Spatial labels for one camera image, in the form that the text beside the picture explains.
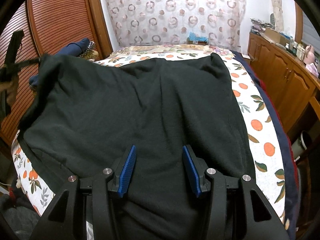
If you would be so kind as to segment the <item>person left hand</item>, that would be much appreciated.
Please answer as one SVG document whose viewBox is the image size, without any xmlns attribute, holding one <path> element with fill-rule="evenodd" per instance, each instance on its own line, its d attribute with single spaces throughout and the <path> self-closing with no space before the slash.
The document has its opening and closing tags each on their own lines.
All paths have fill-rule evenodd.
<svg viewBox="0 0 320 240">
<path fill-rule="evenodd" d="M 7 92 L 7 104 L 12 107 L 16 101 L 19 77 L 15 75 L 10 82 L 1 82 L 1 92 Z"/>
</svg>

